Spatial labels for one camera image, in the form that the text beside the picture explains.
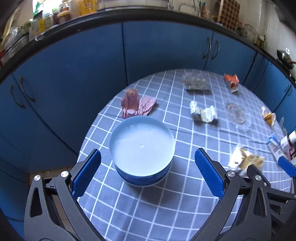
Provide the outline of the yellow orange snack wrapper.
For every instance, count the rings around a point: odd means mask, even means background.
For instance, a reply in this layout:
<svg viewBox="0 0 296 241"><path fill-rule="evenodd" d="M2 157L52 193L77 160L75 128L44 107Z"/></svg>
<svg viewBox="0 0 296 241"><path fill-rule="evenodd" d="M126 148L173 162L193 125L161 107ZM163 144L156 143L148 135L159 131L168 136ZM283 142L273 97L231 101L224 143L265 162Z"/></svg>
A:
<svg viewBox="0 0 296 241"><path fill-rule="evenodd" d="M271 127L274 126L275 119L276 119L276 114L272 112L267 112L266 108L263 106L261 108L261 115L264 119L264 121Z"/></svg>

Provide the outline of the blue kitchen cabinets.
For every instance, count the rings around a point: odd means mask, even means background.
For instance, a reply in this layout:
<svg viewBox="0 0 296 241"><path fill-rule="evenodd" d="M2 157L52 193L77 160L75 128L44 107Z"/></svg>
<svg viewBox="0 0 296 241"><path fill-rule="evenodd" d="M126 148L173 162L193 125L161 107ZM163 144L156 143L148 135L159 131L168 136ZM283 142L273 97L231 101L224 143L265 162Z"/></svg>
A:
<svg viewBox="0 0 296 241"><path fill-rule="evenodd" d="M23 234L29 175L81 161L96 112L133 83L170 70L244 80L255 57L253 49L212 30L158 21L95 27L42 49L1 82L5 217Z"/></svg>

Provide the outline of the pink wrapper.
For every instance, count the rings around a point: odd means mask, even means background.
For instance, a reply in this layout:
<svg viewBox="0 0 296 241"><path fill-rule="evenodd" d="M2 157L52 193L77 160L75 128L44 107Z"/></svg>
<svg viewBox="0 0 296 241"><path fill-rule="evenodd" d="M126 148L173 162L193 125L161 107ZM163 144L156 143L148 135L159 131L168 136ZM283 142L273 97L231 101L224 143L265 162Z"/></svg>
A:
<svg viewBox="0 0 296 241"><path fill-rule="evenodd" d="M156 101L155 98L147 96L140 98L137 89L129 88L121 99L122 118L127 119L138 115L149 115Z"/></svg>

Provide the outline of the clear plastic lid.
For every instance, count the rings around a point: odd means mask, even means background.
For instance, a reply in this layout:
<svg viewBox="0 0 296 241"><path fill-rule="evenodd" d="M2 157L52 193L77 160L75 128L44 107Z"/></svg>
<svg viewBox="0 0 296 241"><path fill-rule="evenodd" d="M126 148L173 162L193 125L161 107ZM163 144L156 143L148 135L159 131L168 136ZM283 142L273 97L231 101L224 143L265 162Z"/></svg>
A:
<svg viewBox="0 0 296 241"><path fill-rule="evenodd" d="M238 129L246 130L252 124L250 112L242 105L231 99L224 101L228 120Z"/></svg>

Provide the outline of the steel wok with lid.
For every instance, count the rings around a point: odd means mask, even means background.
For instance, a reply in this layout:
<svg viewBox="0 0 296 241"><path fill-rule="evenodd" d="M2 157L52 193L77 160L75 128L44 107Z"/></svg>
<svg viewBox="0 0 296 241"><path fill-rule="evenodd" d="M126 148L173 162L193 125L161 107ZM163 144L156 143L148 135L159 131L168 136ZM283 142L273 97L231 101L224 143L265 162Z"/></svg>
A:
<svg viewBox="0 0 296 241"><path fill-rule="evenodd" d="M292 70L295 65L295 61L293 61L290 57L290 49L286 48L285 50L277 50L277 57L287 69Z"/></svg>

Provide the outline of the black countertop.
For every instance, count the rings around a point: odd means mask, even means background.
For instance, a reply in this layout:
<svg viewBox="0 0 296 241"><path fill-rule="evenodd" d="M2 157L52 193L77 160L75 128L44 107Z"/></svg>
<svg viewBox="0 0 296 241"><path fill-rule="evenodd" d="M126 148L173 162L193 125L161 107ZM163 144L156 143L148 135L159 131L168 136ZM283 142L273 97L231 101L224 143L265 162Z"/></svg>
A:
<svg viewBox="0 0 296 241"><path fill-rule="evenodd" d="M203 18L198 18L193 15L188 15L165 8L157 8L154 6L127 6L111 8L98 11L94 14L80 16L79 18L67 21L61 25L55 25L46 32L40 34L37 37L37 40L30 41L4 65L4 67L1 69L1 82L3 82L8 75L13 73L13 71L15 71L20 65L30 59L32 56L36 55L39 51L60 40L95 27L129 21L173 22L212 30L216 33L236 40L261 54L266 59L268 59L269 62L275 65L293 85L295 85L295 78L287 73L276 59L274 59L266 51L257 48L255 45L243 39L243 37L240 37L233 31Z"/></svg>

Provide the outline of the beige wrapper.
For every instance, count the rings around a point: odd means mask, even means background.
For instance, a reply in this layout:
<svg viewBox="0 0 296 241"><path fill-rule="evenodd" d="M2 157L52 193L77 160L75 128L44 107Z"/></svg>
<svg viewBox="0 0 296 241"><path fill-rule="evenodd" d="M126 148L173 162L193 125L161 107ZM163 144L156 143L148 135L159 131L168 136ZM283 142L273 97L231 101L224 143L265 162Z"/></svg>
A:
<svg viewBox="0 0 296 241"><path fill-rule="evenodd" d="M247 168L254 165L262 171L265 157L251 153L242 145L237 145L230 155L228 167L241 177L247 177Z"/></svg>

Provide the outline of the white blue paper carton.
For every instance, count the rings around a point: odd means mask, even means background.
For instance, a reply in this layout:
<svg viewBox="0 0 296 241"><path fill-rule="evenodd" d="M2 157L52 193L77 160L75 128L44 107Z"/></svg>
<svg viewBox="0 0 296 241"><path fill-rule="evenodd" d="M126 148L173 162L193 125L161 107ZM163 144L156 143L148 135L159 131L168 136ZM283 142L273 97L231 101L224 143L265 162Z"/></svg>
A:
<svg viewBox="0 0 296 241"><path fill-rule="evenodd" d="M286 160L290 161L290 151L295 143L295 131L292 131L289 135L284 136L281 140L277 140L276 135L273 133L266 144L271 151L273 157L276 161L280 157L284 157Z"/></svg>

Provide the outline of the silver foil blister pack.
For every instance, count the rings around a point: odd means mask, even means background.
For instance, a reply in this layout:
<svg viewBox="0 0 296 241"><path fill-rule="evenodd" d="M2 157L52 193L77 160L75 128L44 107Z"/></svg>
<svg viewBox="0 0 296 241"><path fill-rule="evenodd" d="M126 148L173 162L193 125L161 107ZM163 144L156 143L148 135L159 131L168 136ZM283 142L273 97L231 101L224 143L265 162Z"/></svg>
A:
<svg viewBox="0 0 296 241"><path fill-rule="evenodd" d="M210 91L210 87L206 83L204 74L202 73L184 73L182 75L182 84L184 90L187 91Z"/></svg>

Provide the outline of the checkered wooden cutting board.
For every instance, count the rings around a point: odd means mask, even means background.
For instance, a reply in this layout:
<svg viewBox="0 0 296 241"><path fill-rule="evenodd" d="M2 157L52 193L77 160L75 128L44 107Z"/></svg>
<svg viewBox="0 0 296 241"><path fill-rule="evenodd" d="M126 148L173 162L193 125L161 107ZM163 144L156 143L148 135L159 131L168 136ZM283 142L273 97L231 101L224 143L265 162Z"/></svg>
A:
<svg viewBox="0 0 296 241"><path fill-rule="evenodd" d="M240 4L235 0L216 1L218 15L216 22L234 31L239 22Z"/></svg>

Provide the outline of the blue white round bowl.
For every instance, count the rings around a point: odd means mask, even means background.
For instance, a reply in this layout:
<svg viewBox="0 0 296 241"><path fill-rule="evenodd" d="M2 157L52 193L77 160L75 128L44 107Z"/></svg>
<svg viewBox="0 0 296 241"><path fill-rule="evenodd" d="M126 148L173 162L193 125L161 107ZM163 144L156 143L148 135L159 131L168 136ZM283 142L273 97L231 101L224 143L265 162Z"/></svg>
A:
<svg viewBox="0 0 296 241"><path fill-rule="evenodd" d="M150 116L134 116L112 131L109 150L125 182L150 186L169 171L175 145L173 133L163 122Z"/></svg>

